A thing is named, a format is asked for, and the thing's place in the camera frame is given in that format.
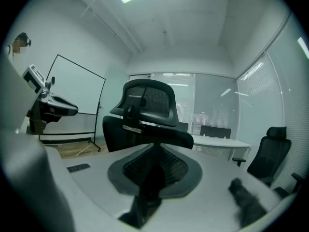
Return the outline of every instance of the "person wearing headset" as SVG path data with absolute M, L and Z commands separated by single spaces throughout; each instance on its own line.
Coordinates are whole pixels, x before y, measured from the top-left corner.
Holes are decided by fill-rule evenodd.
M 31 46 L 31 39 L 29 39 L 26 33 L 20 33 L 13 44 L 6 47 L 9 60 L 13 62 L 14 54 L 23 52 L 27 46 Z

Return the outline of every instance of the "white desk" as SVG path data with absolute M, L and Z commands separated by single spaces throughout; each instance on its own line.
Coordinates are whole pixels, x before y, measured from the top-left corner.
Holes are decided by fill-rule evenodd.
M 169 146 L 196 160 L 202 167 L 203 177 L 199 185 L 187 196 L 163 200 L 142 231 L 238 230 L 239 208 L 227 189 L 236 177 L 242 180 L 244 187 L 259 199 L 267 211 L 280 202 L 275 192 L 238 166 L 198 151 Z M 94 204 L 112 217 L 119 218 L 121 214 L 130 210 L 133 197 L 121 194 L 115 189 L 107 177 L 107 170 L 114 161 L 143 147 L 144 145 L 140 145 L 107 154 L 64 159 L 63 162 L 66 167 L 88 163 L 90 168 L 74 172 L 71 177 Z
M 247 143 L 235 140 L 235 139 L 224 139 L 224 138 L 216 138 L 216 137 L 204 137 L 204 136 L 196 136 L 192 135 L 195 145 L 206 145 L 206 146 L 214 146 L 214 147 L 222 147 L 231 149 L 230 154 L 228 156 L 228 160 L 231 161 L 235 152 L 235 149 L 245 149 L 244 158 L 247 158 L 249 154 L 250 146 Z

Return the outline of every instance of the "mesh headrest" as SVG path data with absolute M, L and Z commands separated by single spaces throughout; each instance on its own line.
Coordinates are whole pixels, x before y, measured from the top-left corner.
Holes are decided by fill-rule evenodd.
M 286 127 L 270 127 L 266 135 L 270 138 L 286 139 Z
M 127 106 L 139 96 L 142 97 L 140 120 L 166 126 L 178 124 L 174 90 L 165 83 L 149 79 L 127 82 L 123 88 L 121 101 L 110 113 L 124 116 Z

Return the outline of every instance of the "white table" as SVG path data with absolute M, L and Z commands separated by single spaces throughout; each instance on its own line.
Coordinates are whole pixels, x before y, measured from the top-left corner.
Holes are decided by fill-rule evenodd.
M 244 149 L 244 158 L 246 159 L 250 146 L 247 143 L 235 140 L 235 139 L 224 139 L 224 138 L 216 138 L 216 137 L 204 137 L 204 136 L 196 136 L 192 135 L 195 145 L 206 145 L 206 146 L 214 146 L 220 148 L 228 148 L 231 149 L 230 154 L 228 156 L 228 161 L 231 161 L 235 152 L 235 149 Z
M 239 208 L 228 191 L 230 182 L 238 177 L 244 187 L 258 197 L 261 205 L 272 210 L 280 198 L 265 184 L 242 171 L 236 165 L 198 151 L 169 145 L 196 160 L 202 167 L 203 178 L 187 196 L 166 199 L 142 231 L 236 231 L 239 229 Z M 144 145 L 90 157 L 64 159 L 66 167 L 88 163 L 91 168 L 71 174 L 86 196 L 114 218 L 119 218 L 131 208 L 133 197 L 119 193 L 107 177 L 109 166 Z

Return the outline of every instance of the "wooden floor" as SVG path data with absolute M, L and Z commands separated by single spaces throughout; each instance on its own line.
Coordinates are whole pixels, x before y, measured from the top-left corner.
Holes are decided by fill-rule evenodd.
M 98 148 L 89 141 L 48 146 L 56 148 L 63 159 L 108 153 L 105 141 L 96 142 L 96 145 L 101 148 L 101 152 L 98 152 Z

